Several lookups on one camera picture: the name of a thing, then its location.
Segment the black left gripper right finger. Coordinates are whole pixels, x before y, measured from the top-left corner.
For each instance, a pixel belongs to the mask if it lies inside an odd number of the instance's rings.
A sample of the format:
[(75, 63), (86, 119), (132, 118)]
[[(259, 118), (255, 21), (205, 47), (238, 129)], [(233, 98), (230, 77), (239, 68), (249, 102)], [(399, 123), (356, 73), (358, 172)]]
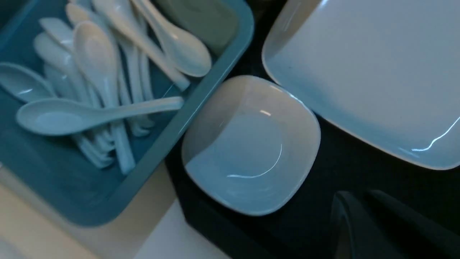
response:
[(404, 259), (458, 259), (459, 235), (381, 190), (368, 190), (367, 203), (379, 228)]

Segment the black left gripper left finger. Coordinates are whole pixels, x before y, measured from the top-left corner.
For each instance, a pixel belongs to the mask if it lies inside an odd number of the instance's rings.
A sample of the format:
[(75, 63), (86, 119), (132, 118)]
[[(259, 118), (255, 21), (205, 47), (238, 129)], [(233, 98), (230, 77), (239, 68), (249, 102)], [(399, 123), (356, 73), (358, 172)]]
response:
[(338, 191), (331, 206), (332, 259), (402, 259), (362, 203), (349, 192)]

